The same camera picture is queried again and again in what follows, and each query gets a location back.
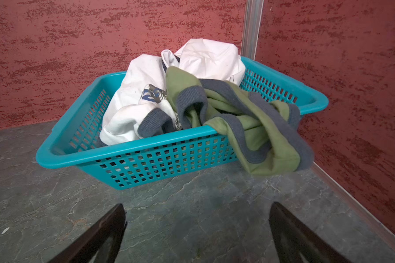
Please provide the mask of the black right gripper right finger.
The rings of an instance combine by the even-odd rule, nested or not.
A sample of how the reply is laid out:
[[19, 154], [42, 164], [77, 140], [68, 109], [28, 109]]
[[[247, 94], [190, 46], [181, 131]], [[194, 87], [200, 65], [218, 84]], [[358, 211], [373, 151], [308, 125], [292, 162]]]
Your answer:
[[271, 206], [269, 224], [281, 263], [349, 262], [279, 202]]

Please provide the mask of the white tank top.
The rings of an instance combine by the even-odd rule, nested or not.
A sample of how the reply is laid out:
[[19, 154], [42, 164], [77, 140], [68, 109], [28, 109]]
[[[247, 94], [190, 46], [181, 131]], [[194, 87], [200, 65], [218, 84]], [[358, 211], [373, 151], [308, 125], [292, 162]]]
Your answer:
[[167, 98], [166, 70], [174, 66], [197, 78], [240, 84], [245, 74], [238, 48], [209, 39], [190, 39], [175, 53], [133, 59], [102, 120], [99, 138], [115, 145], [182, 129]]

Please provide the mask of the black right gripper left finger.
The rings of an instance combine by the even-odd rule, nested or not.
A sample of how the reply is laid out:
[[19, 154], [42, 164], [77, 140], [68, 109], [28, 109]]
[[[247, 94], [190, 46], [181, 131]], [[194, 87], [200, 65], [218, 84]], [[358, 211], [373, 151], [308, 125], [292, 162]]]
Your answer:
[[112, 207], [51, 263], [114, 263], [127, 227], [124, 206]]

